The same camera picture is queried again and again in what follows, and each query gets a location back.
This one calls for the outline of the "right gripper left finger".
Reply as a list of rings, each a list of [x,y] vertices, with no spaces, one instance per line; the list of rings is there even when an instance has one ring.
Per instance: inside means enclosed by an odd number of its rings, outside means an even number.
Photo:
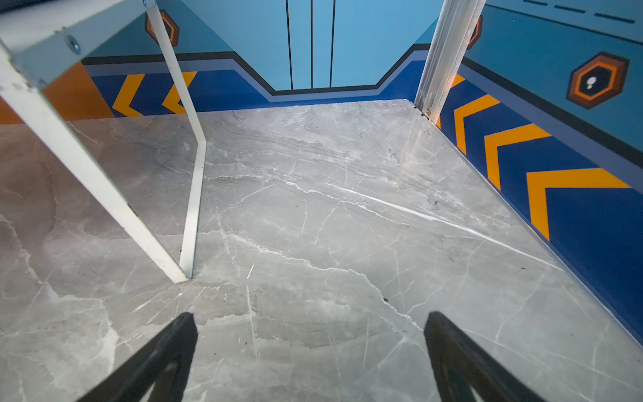
[[[179,314],[81,401],[181,401],[198,341],[192,313]]]

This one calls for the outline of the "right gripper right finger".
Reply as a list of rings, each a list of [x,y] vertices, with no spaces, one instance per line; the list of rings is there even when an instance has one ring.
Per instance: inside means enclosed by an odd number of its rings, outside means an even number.
[[[443,313],[429,314],[425,342],[443,401],[541,401]]]

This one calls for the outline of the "white two-tier metal shelf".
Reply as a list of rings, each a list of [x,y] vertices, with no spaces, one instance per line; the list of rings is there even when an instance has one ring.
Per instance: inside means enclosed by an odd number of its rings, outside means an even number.
[[[152,24],[197,141],[178,260],[152,234],[43,94],[47,85],[142,14]],[[156,2],[2,2],[1,97],[170,280],[181,283],[192,278],[207,141]]]

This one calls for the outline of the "aluminium corner post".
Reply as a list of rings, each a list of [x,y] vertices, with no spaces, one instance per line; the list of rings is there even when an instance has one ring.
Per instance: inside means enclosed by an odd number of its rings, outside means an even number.
[[[482,14],[485,0],[445,0],[427,55],[415,106],[436,124]]]

